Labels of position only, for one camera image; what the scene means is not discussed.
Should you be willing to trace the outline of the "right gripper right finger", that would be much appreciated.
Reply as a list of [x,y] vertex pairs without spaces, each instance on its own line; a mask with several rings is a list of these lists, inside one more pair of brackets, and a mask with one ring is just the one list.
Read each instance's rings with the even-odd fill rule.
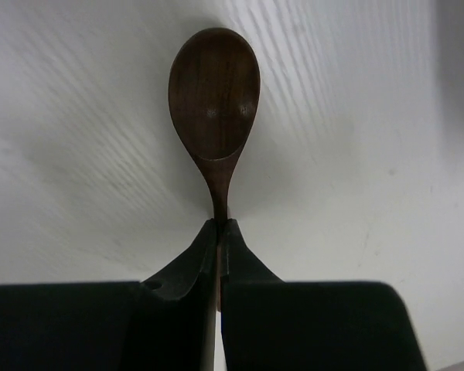
[[286,282],[223,229],[221,332],[229,370],[424,370],[407,308],[378,281]]

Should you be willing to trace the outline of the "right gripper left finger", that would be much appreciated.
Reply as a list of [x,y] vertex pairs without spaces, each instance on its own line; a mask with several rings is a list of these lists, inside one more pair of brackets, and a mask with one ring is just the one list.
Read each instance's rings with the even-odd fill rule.
[[211,370],[216,241],[143,281],[0,285],[0,370]]

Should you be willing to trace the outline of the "brown wooden spoon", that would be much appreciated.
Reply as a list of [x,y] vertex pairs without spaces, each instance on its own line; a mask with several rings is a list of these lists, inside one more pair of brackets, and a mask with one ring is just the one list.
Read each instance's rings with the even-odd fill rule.
[[254,51],[231,29],[197,32],[172,63],[169,113],[207,184],[219,234],[229,219],[230,182],[254,124],[260,90]]

